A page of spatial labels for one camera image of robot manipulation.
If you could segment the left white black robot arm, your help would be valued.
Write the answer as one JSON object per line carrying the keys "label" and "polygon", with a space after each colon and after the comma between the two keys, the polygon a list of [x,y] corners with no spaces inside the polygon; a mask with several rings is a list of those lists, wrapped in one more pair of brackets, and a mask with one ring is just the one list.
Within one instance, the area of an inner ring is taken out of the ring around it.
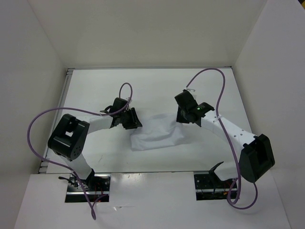
{"label": "left white black robot arm", "polygon": [[93,168],[82,154],[87,135],[118,125],[122,125],[126,130],[142,127],[135,109],[128,107],[127,100],[117,97],[100,115],[83,118],[71,114],[63,115],[52,132],[48,148],[59,155],[67,167],[78,175],[78,185],[83,190],[91,190],[98,183]]}

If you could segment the white skirt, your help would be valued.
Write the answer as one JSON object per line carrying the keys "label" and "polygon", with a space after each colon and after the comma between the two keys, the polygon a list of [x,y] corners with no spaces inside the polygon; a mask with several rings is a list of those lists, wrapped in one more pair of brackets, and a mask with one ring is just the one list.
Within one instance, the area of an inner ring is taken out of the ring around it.
{"label": "white skirt", "polygon": [[177,146],[187,139],[183,124],[176,122],[175,114],[157,114],[143,119],[142,127],[130,134],[131,149],[146,151]]}

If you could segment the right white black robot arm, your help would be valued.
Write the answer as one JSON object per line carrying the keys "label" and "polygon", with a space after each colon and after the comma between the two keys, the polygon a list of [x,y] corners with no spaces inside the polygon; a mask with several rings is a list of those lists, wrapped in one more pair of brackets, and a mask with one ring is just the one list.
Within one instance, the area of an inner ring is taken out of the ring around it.
{"label": "right white black robot arm", "polygon": [[175,96],[175,100],[178,104],[177,122],[196,124],[225,142],[228,142],[229,136],[240,174],[248,182],[255,183],[275,165],[271,143],[266,135],[256,136],[241,129],[223,116],[217,115],[216,110],[208,103],[198,104],[187,90]]}

